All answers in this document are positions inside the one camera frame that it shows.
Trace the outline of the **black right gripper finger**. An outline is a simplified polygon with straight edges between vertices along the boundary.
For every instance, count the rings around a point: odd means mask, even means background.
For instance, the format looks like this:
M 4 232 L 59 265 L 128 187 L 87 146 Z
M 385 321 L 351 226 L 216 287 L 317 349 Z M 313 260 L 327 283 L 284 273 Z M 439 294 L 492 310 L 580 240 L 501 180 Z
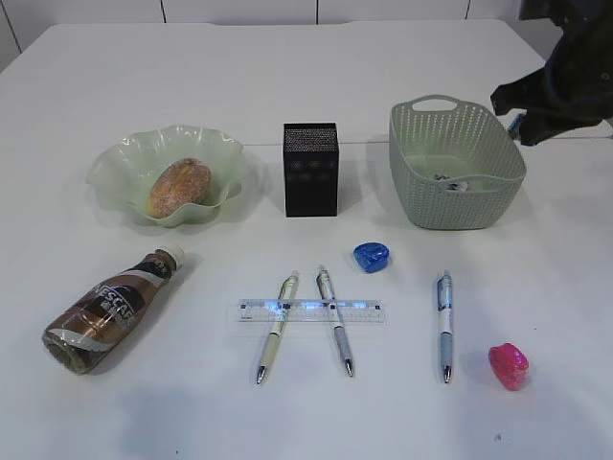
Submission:
M 555 115 L 526 111 L 519 125 L 519 141 L 523 146 L 537 144 L 575 128 L 573 120 Z
M 493 112 L 501 116 L 513 109 L 549 109 L 551 105 L 546 89 L 543 69 L 538 69 L 519 80 L 501 84 L 490 95 Z

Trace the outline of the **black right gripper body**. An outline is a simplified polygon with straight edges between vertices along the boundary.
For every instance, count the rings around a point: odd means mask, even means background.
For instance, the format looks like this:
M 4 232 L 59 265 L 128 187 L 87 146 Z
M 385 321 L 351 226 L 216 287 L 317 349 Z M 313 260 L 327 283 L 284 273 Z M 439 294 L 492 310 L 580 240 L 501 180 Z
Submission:
M 612 117 L 612 3 L 610 1 L 528 1 L 528 12 L 546 17 L 562 36 L 540 69 L 545 71 L 551 107 L 526 111 L 567 118 L 575 128 Z

